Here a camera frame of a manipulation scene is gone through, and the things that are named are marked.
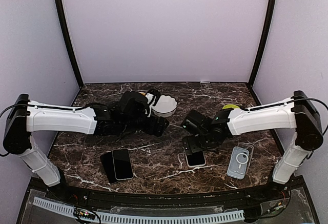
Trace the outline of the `clear magsafe phone case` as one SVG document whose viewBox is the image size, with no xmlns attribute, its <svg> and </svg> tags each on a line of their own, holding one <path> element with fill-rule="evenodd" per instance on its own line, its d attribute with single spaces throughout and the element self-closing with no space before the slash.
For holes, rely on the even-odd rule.
<svg viewBox="0 0 328 224">
<path fill-rule="evenodd" d="M 244 179 L 251 164 L 254 147 L 252 145 L 240 142 L 233 148 L 227 176 L 235 179 Z"/>
</svg>

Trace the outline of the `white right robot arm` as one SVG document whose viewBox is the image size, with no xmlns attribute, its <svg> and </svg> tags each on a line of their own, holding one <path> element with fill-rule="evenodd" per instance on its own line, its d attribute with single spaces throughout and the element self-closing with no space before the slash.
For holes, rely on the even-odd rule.
<svg viewBox="0 0 328 224">
<path fill-rule="evenodd" d="M 280 161 L 274 166 L 271 180 L 262 188 L 261 195 L 273 200 L 281 192 L 293 173 L 319 149 L 327 128 L 322 127 L 319 111 L 314 102 L 327 105 L 318 99 L 307 97 L 303 91 L 294 91 L 293 96 L 281 101 L 255 106 L 229 106 L 219 110 L 213 118 L 191 110 L 181 126 L 190 135 L 183 138 L 188 155 L 214 149 L 227 138 L 242 134 L 290 129 L 294 134 Z"/>
</svg>

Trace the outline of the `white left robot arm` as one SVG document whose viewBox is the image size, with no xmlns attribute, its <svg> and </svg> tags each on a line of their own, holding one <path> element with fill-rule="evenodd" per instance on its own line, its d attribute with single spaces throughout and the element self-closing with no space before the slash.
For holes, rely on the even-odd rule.
<svg viewBox="0 0 328 224">
<path fill-rule="evenodd" d="M 4 131 L 3 147 L 7 154 L 18 155 L 37 174 L 61 201 L 72 198 L 72 189 L 66 186 L 65 176 L 39 149 L 33 132 L 76 132 L 108 136 L 141 130 L 146 134 L 162 136 L 169 125 L 164 117 L 152 115 L 158 98 L 147 98 L 139 92 L 127 92 L 120 101 L 109 105 L 90 103 L 83 107 L 42 104 L 21 94 L 9 111 Z"/>
</svg>

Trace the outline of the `silver-edged phone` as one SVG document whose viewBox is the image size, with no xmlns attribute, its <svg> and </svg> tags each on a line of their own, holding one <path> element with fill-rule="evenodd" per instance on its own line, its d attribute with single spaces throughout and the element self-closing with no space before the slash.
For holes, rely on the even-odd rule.
<svg viewBox="0 0 328 224">
<path fill-rule="evenodd" d="M 114 150 L 113 165 L 114 174 L 117 180 L 128 180 L 134 177 L 130 154 L 128 149 Z"/>
</svg>

